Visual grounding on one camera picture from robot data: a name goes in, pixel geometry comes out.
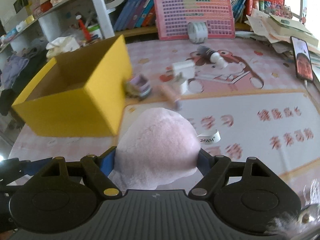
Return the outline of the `crumpled white bag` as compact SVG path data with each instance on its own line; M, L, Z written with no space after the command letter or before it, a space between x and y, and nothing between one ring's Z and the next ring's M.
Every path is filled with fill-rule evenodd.
M57 55L75 51L80 48L76 39L72 36L58 37L46 45L46 58L51 59Z

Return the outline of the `pile of clothes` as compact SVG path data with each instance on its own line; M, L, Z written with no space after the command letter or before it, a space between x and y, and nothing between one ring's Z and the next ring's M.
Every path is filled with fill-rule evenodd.
M36 38L31 47L10 55L1 71L1 115L8 115L11 106L27 84L46 64L48 41Z

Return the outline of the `pink plush pig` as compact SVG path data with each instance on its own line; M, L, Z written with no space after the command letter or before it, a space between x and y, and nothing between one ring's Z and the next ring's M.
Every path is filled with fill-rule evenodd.
M154 190L193 175L200 149L186 118L162 107L147 109L119 140L108 177L120 191Z

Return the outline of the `large white charger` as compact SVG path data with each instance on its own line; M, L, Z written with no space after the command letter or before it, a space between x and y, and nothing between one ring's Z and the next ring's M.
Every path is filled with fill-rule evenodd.
M172 64L172 72L174 76L182 76L189 80L195 77L195 62L193 60L186 60Z

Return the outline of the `smartphone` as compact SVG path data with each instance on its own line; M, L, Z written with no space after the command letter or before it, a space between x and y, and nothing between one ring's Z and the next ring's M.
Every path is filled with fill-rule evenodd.
M304 81L313 81L313 71L308 44L300 38L290 37L296 68L296 77Z

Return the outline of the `pink keyboard learning board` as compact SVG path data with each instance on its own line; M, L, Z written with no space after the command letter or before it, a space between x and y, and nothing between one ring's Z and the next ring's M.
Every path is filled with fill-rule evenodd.
M231 0L154 0L160 40L185 40L188 24L204 23L208 38L235 38Z

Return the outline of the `black white bottle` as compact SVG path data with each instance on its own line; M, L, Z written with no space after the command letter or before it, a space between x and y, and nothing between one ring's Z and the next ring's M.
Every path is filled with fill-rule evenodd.
M227 61L220 55L218 51L210 49L207 46L199 46L197 48L197 53L206 62L212 63L214 67L217 67L219 69L226 68L228 65Z

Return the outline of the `pink checkered tablecloth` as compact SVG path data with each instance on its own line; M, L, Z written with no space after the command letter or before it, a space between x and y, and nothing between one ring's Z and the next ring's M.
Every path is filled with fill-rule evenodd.
M294 60L277 54L260 42L236 38L210 42L212 48L226 49L223 53L245 60L264 81L261 89L249 88L248 79L239 80L232 88L219 84L202 93L191 92L181 100L180 115L197 133L217 129L221 140L205 145L212 155L226 155L232 160L245 161L255 156L287 182L296 192L319 181L319 92L296 78ZM164 67L182 60L196 47L185 41L148 41L127 45L135 71L148 74L155 84ZM78 161L88 154L100 155L117 144L132 122L146 109L169 108L162 99L129 104L121 115L118 137L40 137L25 125L9 158L39 160L63 156L66 161Z

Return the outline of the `yellow cardboard box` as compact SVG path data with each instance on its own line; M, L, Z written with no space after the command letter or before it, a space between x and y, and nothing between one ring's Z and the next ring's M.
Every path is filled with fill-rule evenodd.
M108 38L50 59L12 107L38 136L115 136L131 75L124 37Z

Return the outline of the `toy dump truck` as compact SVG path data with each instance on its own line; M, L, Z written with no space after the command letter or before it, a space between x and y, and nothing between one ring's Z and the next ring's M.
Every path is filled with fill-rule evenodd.
M137 98L139 101L149 97L152 92L150 81L143 74L137 74L128 79L124 87L126 96Z

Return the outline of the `clear tape roll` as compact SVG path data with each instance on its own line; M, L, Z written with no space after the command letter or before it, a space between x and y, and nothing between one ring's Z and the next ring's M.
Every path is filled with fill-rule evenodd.
M208 39L208 28L204 22L189 22L187 32L191 43L204 43Z

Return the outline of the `small white plug adapter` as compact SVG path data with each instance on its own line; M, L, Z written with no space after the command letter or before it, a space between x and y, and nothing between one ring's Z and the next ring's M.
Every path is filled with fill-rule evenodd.
M188 90L188 80L185 79L184 77L176 77L176 80L174 82L174 86L175 86L176 91L180 95L183 95Z

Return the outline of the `row of books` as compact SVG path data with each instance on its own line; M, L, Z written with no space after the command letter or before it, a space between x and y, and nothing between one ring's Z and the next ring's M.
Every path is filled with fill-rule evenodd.
M117 7L118 17L113 25L116 32L155 25L156 14L153 0L124 0Z

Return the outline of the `stack of papers and books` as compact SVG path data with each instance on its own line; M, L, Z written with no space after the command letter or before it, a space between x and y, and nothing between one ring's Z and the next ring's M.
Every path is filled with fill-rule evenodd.
M247 15L245 22L250 26L253 33L264 36L271 43L290 43L291 36L305 41L310 51L311 62L319 67L319 39L316 38L306 27L295 20L266 14L253 9L251 16Z

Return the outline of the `pink handheld fan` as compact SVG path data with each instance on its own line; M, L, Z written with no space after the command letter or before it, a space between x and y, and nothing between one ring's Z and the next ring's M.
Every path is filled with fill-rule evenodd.
M173 88L162 84L159 86L159 91L171 103L174 110L179 111L181 109L180 95Z

